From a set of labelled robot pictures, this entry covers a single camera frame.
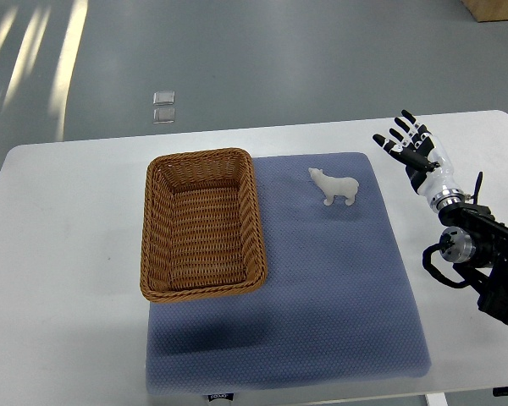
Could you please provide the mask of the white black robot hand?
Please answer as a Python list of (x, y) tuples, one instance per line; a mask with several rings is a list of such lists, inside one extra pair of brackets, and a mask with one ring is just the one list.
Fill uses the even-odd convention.
[(453, 178), (447, 152), (424, 123), (403, 110), (389, 134), (389, 138), (374, 134), (373, 140), (405, 166), (412, 189), (426, 198), (433, 211), (465, 200), (465, 193)]

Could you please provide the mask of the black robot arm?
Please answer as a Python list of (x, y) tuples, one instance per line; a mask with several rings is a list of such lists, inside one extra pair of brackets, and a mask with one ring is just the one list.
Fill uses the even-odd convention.
[(445, 189), (430, 199), (446, 229), (423, 251), (422, 266), (445, 286), (472, 287), (478, 309), (508, 325), (508, 227), (478, 204), (482, 181), (480, 173), (471, 196)]

